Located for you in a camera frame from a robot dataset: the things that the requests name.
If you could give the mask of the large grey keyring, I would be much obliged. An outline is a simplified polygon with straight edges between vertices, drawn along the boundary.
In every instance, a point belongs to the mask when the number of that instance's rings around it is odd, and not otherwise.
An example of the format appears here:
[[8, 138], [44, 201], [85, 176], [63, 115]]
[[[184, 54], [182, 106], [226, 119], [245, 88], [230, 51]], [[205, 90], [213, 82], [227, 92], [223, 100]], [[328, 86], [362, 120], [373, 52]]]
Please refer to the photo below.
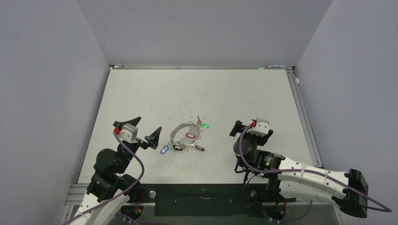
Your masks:
[[[199, 145], [197, 144], [197, 141], [201, 139], [201, 134], [203, 132], [202, 127], [200, 126], [201, 123], [202, 121], [198, 116], [196, 122], [190, 120], [188, 122], [181, 123], [180, 125], [178, 125], [170, 133], [169, 141], [165, 144], [169, 146], [168, 151], [174, 151], [172, 145], [180, 145], [181, 147], [184, 148], [182, 151], [198, 150], [195, 148], [195, 145]], [[195, 139], [187, 138], [185, 136], [186, 133], [193, 133], [196, 135], [196, 138]]]

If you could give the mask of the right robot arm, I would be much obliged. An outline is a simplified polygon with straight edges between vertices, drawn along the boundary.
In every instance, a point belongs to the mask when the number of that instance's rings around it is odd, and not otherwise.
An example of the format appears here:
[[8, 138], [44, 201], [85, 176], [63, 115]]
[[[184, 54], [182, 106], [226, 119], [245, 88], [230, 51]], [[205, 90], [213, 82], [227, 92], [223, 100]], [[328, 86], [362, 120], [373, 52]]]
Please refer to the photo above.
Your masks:
[[230, 136], [237, 137], [233, 150], [237, 158], [235, 173], [267, 179], [266, 197], [278, 199], [307, 199], [337, 206], [341, 212], [356, 218], [367, 217], [368, 184], [355, 169], [336, 172], [309, 166], [289, 157], [260, 150], [272, 136], [269, 121], [257, 118], [248, 126], [237, 120]]

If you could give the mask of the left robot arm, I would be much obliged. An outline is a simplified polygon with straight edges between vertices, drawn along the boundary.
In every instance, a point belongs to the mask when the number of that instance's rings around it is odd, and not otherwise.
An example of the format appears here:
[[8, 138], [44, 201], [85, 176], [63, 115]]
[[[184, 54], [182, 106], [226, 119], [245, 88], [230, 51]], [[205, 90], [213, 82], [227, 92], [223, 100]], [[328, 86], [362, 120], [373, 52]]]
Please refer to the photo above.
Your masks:
[[107, 225], [121, 207], [139, 198], [140, 180], [145, 167], [136, 155], [138, 149], [157, 149], [162, 128], [144, 139], [138, 138], [141, 117], [115, 121], [112, 134], [119, 145], [116, 150], [103, 149], [94, 164], [94, 174], [75, 215], [66, 225]]

